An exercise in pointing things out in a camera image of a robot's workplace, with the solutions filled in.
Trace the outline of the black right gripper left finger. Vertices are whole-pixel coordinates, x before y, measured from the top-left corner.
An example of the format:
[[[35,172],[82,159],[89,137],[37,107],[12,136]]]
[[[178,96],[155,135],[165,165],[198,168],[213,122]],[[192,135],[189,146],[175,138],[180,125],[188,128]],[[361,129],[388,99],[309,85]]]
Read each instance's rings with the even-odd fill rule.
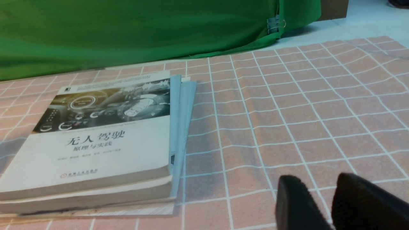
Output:
[[[278,230],[330,230],[306,185],[296,176],[278,181],[275,218]]]

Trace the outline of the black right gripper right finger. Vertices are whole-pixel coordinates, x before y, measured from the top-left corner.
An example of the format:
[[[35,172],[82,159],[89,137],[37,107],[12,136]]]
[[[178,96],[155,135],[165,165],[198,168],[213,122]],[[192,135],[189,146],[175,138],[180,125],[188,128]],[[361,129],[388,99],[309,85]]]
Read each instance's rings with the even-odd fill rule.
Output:
[[[341,173],[331,217],[336,230],[407,230],[409,205],[356,174]]]

